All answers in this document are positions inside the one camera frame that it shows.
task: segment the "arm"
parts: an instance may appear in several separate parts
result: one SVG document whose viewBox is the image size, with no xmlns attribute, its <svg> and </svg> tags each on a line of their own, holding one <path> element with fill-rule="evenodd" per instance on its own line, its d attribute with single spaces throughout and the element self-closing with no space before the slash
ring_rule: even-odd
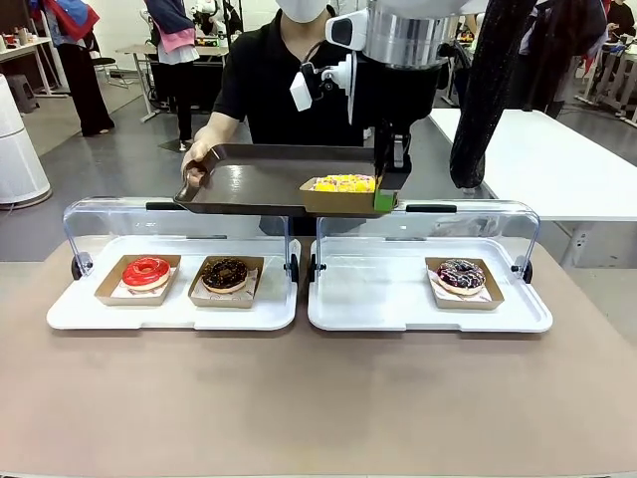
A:
<svg viewBox="0 0 637 478">
<path fill-rule="evenodd" d="M 246 116 L 246 94 L 242 88 L 240 68 L 234 60 L 237 45 L 242 48 L 240 41 L 233 44 L 228 55 L 226 68 L 223 71 L 221 92 L 217 97 L 213 114 L 208 124 L 195 134 L 195 142 L 186 153 L 181 163 L 181 169 L 191 161 L 202 161 L 210 149 L 217 144 L 228 142 L 237 130 L 239 121 Z"/>
<path fill-rule="evenodd" d="M 208 124 L 195 134 L 195 142 L 186 152 L 181 163 L 181 169 L 185 169 L 186 165 L 191 161 L 203 161 L 206 154 L 214 146 L 230 141 L 238 125 L 238 119 L 230 118 L 223 113 L 213 113 Z"/>
</svg>

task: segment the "yellow cake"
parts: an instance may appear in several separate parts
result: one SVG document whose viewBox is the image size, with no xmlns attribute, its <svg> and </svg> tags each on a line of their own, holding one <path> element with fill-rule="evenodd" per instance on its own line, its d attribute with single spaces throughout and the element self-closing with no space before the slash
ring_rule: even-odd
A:
<svg viewBox="0 0 637 478">
<path fill-rule="evenodd" d="M 313 187 L 320 192 L 374 192 L 376 181 L 372 176 L 342 174 L 319 177 Z"/>
</svg>

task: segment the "beige tabletop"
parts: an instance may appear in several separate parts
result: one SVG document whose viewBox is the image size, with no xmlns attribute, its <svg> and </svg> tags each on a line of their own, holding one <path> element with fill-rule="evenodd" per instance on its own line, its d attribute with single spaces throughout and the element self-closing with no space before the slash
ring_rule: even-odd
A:
<svg viewBox="0 0 637 478">
<path fill-rule="evenodd" d="M 227 55 L 229 50 L 224 47 L 195 47 L 197 53 L 202 57 L 223 57 Z M 130 45 L 129 47 L 119 48 L 115 50 L 116 53 L 122 53 L 125 55 L 131 55 L 133 53 L 137 55 L 156 55 L 157 47 L 154 45 Z"/>
<path fill-rule="evenodd" d="M 637 360 L 540 248 L 542 337 L 60 333 L 62 246 L 0 303 L 0 470 L 86 476 L 637 470 Z"/>
</svg>

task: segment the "chocolate glazed donut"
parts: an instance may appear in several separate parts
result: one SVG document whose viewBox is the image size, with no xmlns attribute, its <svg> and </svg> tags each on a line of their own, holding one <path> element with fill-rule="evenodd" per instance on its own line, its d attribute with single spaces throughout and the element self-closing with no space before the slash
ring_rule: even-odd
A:
<svg viewBox="0 0 637 478">
<path fill-rule="evenodd" d="M 481 288 L 487 280 L 481 268 L 461 259 L 443 262 L 436 274 L 445 284 L 468 291 Z"/>
<path fill-rule="evenodd" d="M 231 289 L 245 282 L 247 277 L 248 267 L 237 259 L 208 264 L 201 273 L 201 280 L 209 289 Z"/>
</svg>

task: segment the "face mask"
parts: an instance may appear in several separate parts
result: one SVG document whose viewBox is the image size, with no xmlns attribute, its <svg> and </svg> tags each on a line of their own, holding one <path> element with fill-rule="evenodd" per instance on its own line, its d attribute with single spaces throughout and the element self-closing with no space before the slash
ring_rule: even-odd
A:
<svg viewBox="0 0 637 478">
<path fill-rule="evenodd" d="M 314 21 L 327 6 L 327 0 L 277 0 L 290 20 L 297 23 Z"/>
</svg>

